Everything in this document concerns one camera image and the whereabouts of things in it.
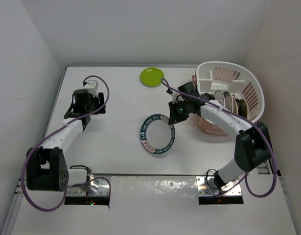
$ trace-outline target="lime green disc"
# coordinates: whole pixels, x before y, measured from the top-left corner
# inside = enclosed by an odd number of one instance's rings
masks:
[[[147,68],[140,74],[141,82],[149,87],[156,87],[160,85],[160,79],[163,77],[163,72],[158,68]]]

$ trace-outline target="white plastic basket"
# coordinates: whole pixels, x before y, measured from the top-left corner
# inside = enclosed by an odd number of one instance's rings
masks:
[[[257,122],[264,110],[264,96],[256,77],[246,68],[228,62],[205,62],[200,64],[193,81],[199,93],[213,94],[215,91],[229,91],[234,98],[243,99],[249,106],[249,120]],[[208,134],[225,135],[219,127],[204,118],[198,118],[198,125]]]

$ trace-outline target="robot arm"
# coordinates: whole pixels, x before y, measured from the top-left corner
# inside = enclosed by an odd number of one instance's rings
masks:
[[[186,94],[200,97],[222,107],[210,94],[199,94],[192,82],[180,86],[178,90]],[[177,96],[173,95],[169,90],[167,93],[172,94],[173,97],[172,101],[169,102],[169,124],[176,124],[184,121],[189,117],[189,114],[197,114],[211,120],[235,141],[234,158],[223,168],[215,172],[212,182],[209,182],[209,185],[214,185],[220,190],[221,187],[230,181],[236,179],[245,172],[250,172],[270,159],[271,156],[261,136],[248,122],[222,112],[220,109],[202,101],[191,99],[187,96],[181,96],[181,99],[179,97],[175,98]],[[271,144],[266,125],[258,123],[257,127],[263,132],[268,142]]]
[[[75,102],[72,102],[62,123],[67,127],[39,146],[27,164],[26,181],[28,189],[64,191],[68,186],[86,182],[87,170],[68,169],[65,154],[77,135],[85,130],[91,118],[88,116],[71,124],[69,122],[97,110],[104,103],[104,95],[98,93],[97,88],[97,81],[88,81],[83,84],[82,89],[74,91],[72,97]],[[102,108],[96,114],[104,113],[106,113],[106,110]],[[41,167],[46,163],[49,163],[48,168]]]

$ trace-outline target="white table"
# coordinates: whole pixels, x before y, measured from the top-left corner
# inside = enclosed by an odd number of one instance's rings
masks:
[[[48,134],[62,122],[71,94],[95,74],[110,87],[107,113],[92,116],[83,133],[66,153],[70,165],[88,165],[96,173],[201,175],[219,169],[233,157],[228,137],[202,133],[196,117],[175,125],[176,140],[164,155],[154,157],[139,140],[142,122],[151,114],[169,116],[171,97],[164,86],[142,85],[139,67],[68,67],[49,122]],[[194,68],[160,68],[172,86],[191,80]],[[106,92],[99,83],[101,91]],[[271,185],[271,175],[253,171],[250,184],[256,193]],[[199,206],[193,176],[112,177],[110,209],[106,206],[62,206],[44,213],[25,199],[13,229],[20,234],[295,234],[278,181],[275,191],[263,199],[253,198],[242,183],[244,205]],[[45,207],[61,200],[58,192],[30,192]]]

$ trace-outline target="white wall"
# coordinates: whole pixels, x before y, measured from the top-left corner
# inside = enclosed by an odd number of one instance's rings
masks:
[[[45,134],[62,71],[19,0],[0,0],[0,233],[26,151]]]
[[[243,64],[270,0],[22,0],[67,64]]]
[[[301,0],[273,0],[247,57],[265,94],[268,125],[301,234]]]

